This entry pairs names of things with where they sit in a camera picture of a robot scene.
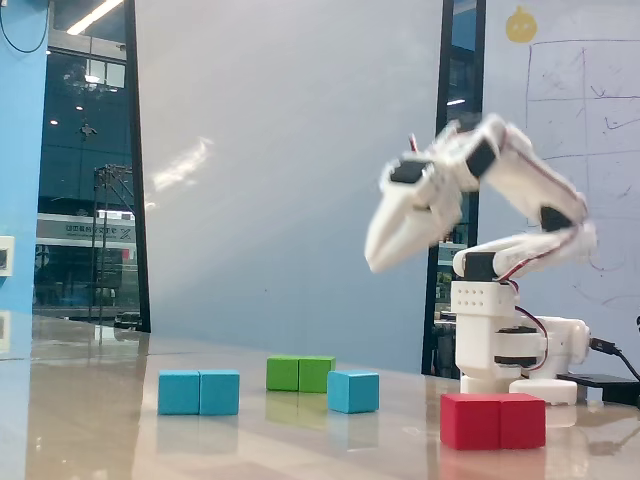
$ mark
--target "blue block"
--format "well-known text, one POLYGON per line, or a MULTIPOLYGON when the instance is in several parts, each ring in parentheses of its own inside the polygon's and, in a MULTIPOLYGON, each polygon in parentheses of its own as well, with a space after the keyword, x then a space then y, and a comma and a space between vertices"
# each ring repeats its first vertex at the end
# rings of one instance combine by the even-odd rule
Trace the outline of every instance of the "blue block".
POLYGON ((197 415, 200 374, 196 370, 162 370, 158 377, 158 415, 197 415))
POLYGON ((240 374, 235 370, 200 371, 200 415, 237 415, 240 374))
POLYGON ((380 407, 380 377, 363 370, 329 372, 327 396, 330 410, 375 412, 380 407))

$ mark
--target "yellow sticker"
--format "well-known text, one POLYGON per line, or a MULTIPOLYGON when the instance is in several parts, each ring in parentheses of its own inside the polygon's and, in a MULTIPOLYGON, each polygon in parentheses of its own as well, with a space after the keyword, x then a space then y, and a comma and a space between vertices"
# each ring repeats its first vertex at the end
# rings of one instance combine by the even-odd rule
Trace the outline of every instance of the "yellow sticker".
POLYGON ((507 37, 516 43, 529 43, 538 32, 538 24, 533 15, 525 12, 522 7, 507 20, 507 37))

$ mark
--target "white wall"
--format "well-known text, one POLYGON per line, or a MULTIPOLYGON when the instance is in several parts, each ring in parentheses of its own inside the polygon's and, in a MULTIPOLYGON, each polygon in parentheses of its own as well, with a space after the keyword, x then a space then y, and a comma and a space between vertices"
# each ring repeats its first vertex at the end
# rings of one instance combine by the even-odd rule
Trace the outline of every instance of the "white wall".
POLYGON ((419 371, 426 256, 364 260, 435 131, 440 0, 137 0, 155 335, 419 371))

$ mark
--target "wire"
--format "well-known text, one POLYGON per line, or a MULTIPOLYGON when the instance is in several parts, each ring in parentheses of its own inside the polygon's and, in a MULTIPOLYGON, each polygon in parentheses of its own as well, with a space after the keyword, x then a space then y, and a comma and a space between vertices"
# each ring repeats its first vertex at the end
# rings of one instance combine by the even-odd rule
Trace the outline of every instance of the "wire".
POLYGON ((413 133, 409 135, 409 145, 411 146, 412 152, 418 151, 418 142, 416 141, 416 136, 413 133))
POLYGON ((544 324, 537 319, 536 317, 534 317, 533 315, 531 315, 529 312, 527 312, 524 308, 522 307, 518 307, 516 306, 516 310, 520 313, 522 313, 525 317, 527 317, 529 320, 531 320, 533 323, 536 324, 536 326, 542 330, 542 333, 544 334, 544 339, 547 342, 547 345, 544 349, 544 356, 542 357, 542 360, 540 361, 540 363, 538 365, 536 365, 535 367, 531 367, 531 368, 526 368, 525 370, 528 370, 530 372, 533 372, 535 370, 540 370, 542 368, 542 366, 545 364, 545 362, 547 361, 547 358, 549 358, 549 332, 547 332, 547 329, 545 328, 544 324))
POLYGON ((624 356, 622 350, 620 350, 615 343, 607 342, 606 340, 602 340, 601 338, 592 338, 589 342, 589 347, 591 350, 595 350, 596 352, 604 353, 606 355, 615 355, 620 358, 627 366, 631 374, 636 377, 636 380, 640 381, 640 374, 633 368, 631 362, 624 356))
POLYGON ((579 227, 575 227, 571 231, 571 235, 567 236, 567 238, 565 238, 562 242, 560 242, 559 245, 547 250, 546 252, 539 253, 538 255, 536 255, 534 257, 530 257, 530 258, 526 258, 524 260, 521 260, 514 267, 512 267, 507 273, 505 273, 501 277, 497 278, 496 281, 497 282, 504 282, 505 280, 509 280, 509 277, 511 277, 511 275, 516 273, 518 270, 521 270, 523 267, 527 266, 529 263, 533 262, 534 260, 540 260, 541 258, 548 257, 549 255, 551 255, 553 253, 556 253, 558 250, 561 250, 562 248, 566 247, 569 243, 571 243, 578 236, 578 228, 579 227))
POLYGON ((7 36, 7 32, 4 29, 4 23, 2 21, 2 11, 3 8, 0 7, 0 30, 2 30, 2 35, 4 36, 4 39, 7 41, 7 43, 11 45, 14 50, 17 50, 20 53, 33 53, 37 51, 47 39, 47 31, 49 26, 49 2, 47 2, 47 17, 44 21, 44 32, 42 32, 42 38, 40 39, 40 43, 38 43, 38 46, 36 48, 32 48, 31 50, 23 50, 22 48, 17 47, 16 44, 9 39, 9 37, 7 36))

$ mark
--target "glass window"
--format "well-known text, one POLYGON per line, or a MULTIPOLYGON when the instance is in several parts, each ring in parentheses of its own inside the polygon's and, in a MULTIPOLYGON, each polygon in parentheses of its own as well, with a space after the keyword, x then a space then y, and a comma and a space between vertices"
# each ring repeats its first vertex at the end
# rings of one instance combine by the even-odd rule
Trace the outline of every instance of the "glass window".
POLYGON ((104 322, 111 323, 124 313, 139 311, 125 80, 119 59, 96 60, 50 47, 35 257, 36 313, 95 321, 102 303, 104 322))
POLYGON ((125 42, 124 0, 57 0, 52 3, 53 29, 125 42))
MULTIPOLYGON (((451 43, 447 120, 474 124, 481 115, 482 85, 477 85, 476 74, 478 62, 483 61, 482 53, 476 52, 475 0, 455 0, 451 43)), ((459 377, 455 365, 454 316, 450 313, 451 282, 457 279, 453 257, 475 242, 474 209, 477 209, 477 193, 465 194, 462 219, 438 245, 431 373, 439 376, 459 377)))

